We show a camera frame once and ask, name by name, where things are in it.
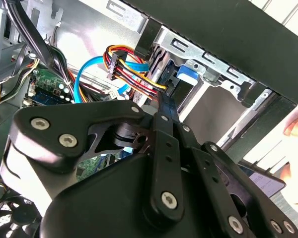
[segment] circuit board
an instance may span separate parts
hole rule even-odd
[[[77,181],[82,181],[83,179],[95,173],[95,169],[98,166],[100,161],[101,161],[101,157],[97,156],[97,157],[85,160],[83,162],[80,162],[78,164],[78,167],[83,169],[84,172],[82,175],[76,175]]]
[[[58,97],[61,94],[59,85],[62,83],[63,81],[60,78],[57,78],[54,74],[50,73],[48,70],[45,70],[45,69],[36,70],[36,81],[35,81],[36,87],[39,87],[50,93],[53,93],[53,95]]]

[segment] black plastic arm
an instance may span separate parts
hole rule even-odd
[[[103,238],[298,238],[291,220],[220,147],[198,144],[170,98],[159,93],[158,101],[153,116],[131,101],[33,107],[14,116],[6,153],[13,146],[55,173],[134,148],[61,192],[43,218],[42,237],[93,237],[97,231]],[[48,124],[33,126],[37,118]],[[64,134],[77,143],[64,146]]]

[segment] black wire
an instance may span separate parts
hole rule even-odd
[[[14,70],[11,74],[11,77],[16,76],[20,72],[24,58],[25,58],[27,48],[28,48],[28,46],[26,44],[21,48],[18,58],[15,61],[15,66],[14,66]]]
[[[7,9],[11,22],[14,24],[26,44],[35,52],[47,68],[54,68],[54,59],[48,46],[45,44],[40,33],[26,15],[20,1],[2,0],[2,3]]]
[[[7,93],[6,95],[4,95],[2,98],[1,98],[1,101],[9,98],[10,96],[12,96],[13,94],[15,94],[17,92],[17,89],[18,87],[20,86],[21,82],[22,82],[22,78],[24,77],[24,75],[29,71],[31,70],[30,68],[26,68],[24,70],[21,71],[21,73],[19,74],[19,77],[17,79],[17,82],[15,84],[15,86],[12,88],[12,90]]]

